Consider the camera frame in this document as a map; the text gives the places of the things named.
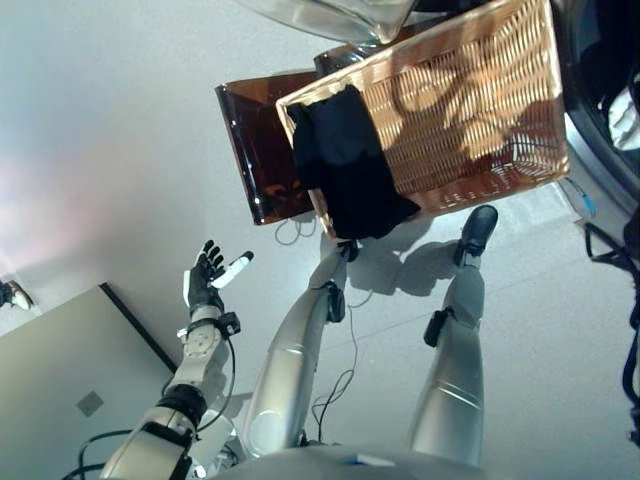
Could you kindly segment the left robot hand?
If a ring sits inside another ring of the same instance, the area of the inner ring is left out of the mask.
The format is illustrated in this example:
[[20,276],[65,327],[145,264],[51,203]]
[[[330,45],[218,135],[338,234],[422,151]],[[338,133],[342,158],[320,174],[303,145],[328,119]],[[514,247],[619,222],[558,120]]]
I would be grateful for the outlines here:
[[225,312],[220,291],[228,286],[251,263],[254,253],[245,251],[227,266],[221,248],[211,239],[196,254],[193,266],[183,273],[183,300],[191,315],[205,307]]

